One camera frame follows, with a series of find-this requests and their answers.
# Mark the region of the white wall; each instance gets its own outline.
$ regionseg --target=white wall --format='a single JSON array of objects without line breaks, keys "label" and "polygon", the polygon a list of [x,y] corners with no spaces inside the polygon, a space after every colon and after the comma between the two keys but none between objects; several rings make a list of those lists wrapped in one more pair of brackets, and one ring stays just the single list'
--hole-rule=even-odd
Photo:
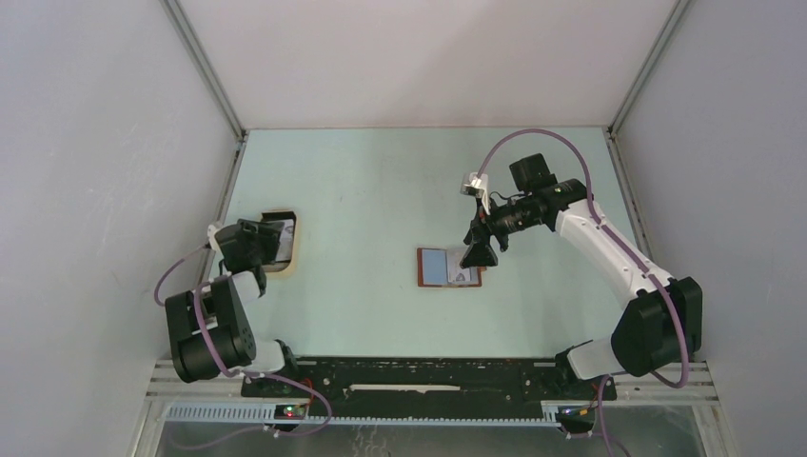
[{"label": "white wall", "polygon": [[0,454],[123,455],[234,140],[157,0],[4,2],[0,74]]},{"label": "white wall", "polygon": [[620,133],[659,262],[746,456],[803,455],[807,3],[699,1]]},{"label": "white wall", "polygon": [[257,129],[606,125],[675,0],[182,3]]}]

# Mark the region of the gray floor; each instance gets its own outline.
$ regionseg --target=gray floor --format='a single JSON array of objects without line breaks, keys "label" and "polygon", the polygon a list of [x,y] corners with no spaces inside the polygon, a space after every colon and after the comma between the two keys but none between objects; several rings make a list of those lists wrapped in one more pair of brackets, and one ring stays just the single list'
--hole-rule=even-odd
[{"label": "gray floor", "polygon": [[[609,434],[631,454],[643,457],[703,456],[698,428],[688,407],[617,407],[606,410]],[[167,442],[195,445],[242,426],[231,424],[168,424],[160,444],[166,457],[225,455],[353,456],[353,457],[477,457],[602,456],[599,438],[566,441],[544,427],[328,427],[308,437],[274,439],[260,431],[246,433],[216,447],[182,451]]]}]

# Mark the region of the wall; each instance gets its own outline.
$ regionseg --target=wall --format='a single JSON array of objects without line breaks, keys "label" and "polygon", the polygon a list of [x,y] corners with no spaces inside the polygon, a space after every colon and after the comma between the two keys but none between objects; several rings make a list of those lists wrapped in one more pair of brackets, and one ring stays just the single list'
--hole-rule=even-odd
[{"label": "wall", "polygon": [[122,455],[234,140],[156,0],[4,2],[0,74],[0,454]]},{"label": "wall", "polygon": [[703,286],[747,456],[807,444],[805,22],[802,0],[696,2],[620,132],[659,262]]},{"label": "wall", "polygon": [[603,126],[675,0],[182,2],[246,127]]}]

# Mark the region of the white table surface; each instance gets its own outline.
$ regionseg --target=white table surface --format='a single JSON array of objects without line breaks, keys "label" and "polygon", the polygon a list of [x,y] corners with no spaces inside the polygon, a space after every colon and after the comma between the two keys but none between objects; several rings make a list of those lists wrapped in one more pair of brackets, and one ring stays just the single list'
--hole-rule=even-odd
[{"label": "white table surface", "polygon": [[[551,357],[609,335],[616,299],[546,227],[511,235],[481,288],[417,287],[416,249],[462,245],[475,207],[459,193],[463,174],[514,130],[251,131],[226,223],[294,209],[302,237],[295,272],[245,306],[259,360],[275,338],[297,355]],[[601,129],[553,130],[581,150],[595,198],[633,240]],[[491,190],[515,193],[508,165],[536,152],[559,181],[582,180],[563,144],[524,135],[491,162]]]}]

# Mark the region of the light blue tabletop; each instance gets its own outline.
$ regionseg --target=light blue tabletop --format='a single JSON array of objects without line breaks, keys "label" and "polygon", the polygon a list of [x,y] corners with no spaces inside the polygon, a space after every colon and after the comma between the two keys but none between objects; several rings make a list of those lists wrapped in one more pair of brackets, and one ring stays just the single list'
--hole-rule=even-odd
[{"label": "light blue tabletop", "polygon": [[[301,237],[295,272],[245,306],[259,352],[279,338],[297,355],[551,357],[609,335],[616,299],[546,227],[511,235],[481,288],[418,288],[416,249],[462,245],[475,208],[463,175],[514,130],[251,131],[226,222],[294,209]],[[601,129],[553,130],[581,150],[595,198],[633,240]],[[582,180],[563,144],[524,135],[491,162],[491,190],[516,193],[508,165],[536,152],[559,181]]]}]

